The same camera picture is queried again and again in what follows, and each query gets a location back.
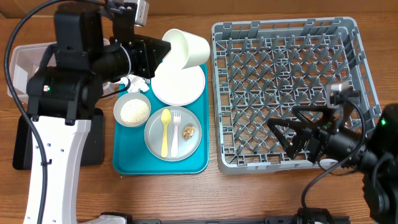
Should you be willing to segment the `cream plastic cup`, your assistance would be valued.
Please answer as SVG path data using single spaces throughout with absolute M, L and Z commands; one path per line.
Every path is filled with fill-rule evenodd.
M 171 45 L 171 50 L 163 62 L 179 69 L 201 65 L 210 57 L 208 41 L 198 35 L 179 29 L 170 29 L 164 34 L 162 40 Z

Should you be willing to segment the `white pink-rimmed plate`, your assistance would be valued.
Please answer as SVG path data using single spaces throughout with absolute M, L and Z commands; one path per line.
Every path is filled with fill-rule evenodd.
M 154 95 L 166 105 L 185 106 L 196 101 L 205 89 L 206 78 L 201 67 L 173 68 L 162 63 L 151 79 Z

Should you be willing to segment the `grey bowl of rice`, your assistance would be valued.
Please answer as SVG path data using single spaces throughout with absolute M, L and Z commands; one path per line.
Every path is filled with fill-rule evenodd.
M 113 108 L 115 120 L 122 126 L 142 126 L 150 116 L 151 104 L 142 93 L 126 93 L 119 97 Z

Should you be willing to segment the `yellow plastic spoon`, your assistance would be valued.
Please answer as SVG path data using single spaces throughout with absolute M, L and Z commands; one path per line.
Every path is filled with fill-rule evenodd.
M 161 145 L 161 157 L 166 158 L 168 156 L 168 125 L 171 122 L 171 112 L 169 109 L 164 109 L 161 114 L 161 122 L 163 125 L 162 133 L 162 145 Z

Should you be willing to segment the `white plastic fork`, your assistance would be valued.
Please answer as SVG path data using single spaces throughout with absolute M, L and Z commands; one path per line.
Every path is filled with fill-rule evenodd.
M 181 122 L 181 111 L 179 109 L 175 110 L 173 122 L 174 135 L 172 139 L 171 157 L 176 158 L 178 155 L 178 127 Z

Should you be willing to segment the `grey plate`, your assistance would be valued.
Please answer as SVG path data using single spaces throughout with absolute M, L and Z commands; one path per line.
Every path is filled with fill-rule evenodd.
M 161 145 L 162 145 L 162 133 L 163 125 L 161 122 L 161 114 L 164 109 L 169 109 L 171 112 L 171 122 L 168 125 L 168 156 L 166 158 L 161 157 Z M 174 135 L 174 113 L 175 110 L 181 111 L 181 122 L 178 127 L 178 155 L 176 158 L 171 157 L 172 139 Z M 193 137 L 188 141 L 185 141 L 182 137 L 182 131 L 186 125 L 192 124 L 196 127 Z M 168 161 L 177 162 L 182 161 L 191 156 L 198 148 L 201 143 L 201 124 L 198 118 L 188 109 L 181 106 L 166 106 L 157 110 L 152 114 L 146 122 L 144 129 L 144 140 L 148 150 L 157 158 Z

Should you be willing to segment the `brown food scrap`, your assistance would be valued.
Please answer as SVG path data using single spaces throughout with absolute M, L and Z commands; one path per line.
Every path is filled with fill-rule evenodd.
M 194 127 L 194 125 L 189 124 L 186 125 L 182 131 L 182 137 L 185 141 L 188 141 L 189 139 L 191 139 L 193 137 L 193 134 L 196 130 L 196 127 Z

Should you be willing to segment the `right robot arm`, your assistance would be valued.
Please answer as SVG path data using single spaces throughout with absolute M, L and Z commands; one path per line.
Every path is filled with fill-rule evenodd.
M 337 163 L 309 183 L 312 187 L 339 167 L 363 173 L 364 199 L 376 223 L 397 223 L 397 105 L 387 105 L 370 138 L 366 128 L 356 133 L 345 122 L 358 105 L 344 101 L 338 106 L 294 106 L 297 120 L 271 118 L 267 126 L 294 159 L 302 150 L 308 160 L 323 156 Z

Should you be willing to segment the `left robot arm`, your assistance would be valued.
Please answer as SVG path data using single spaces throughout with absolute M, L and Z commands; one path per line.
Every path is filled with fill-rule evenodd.
M 137 35 L 147 1 L 70 2 L 54 17 L 56 43 L 27 83 L 32 167 L 26 223 L 75 223 L 81 155 L 106 82 L 150 79 L 170 51 Z

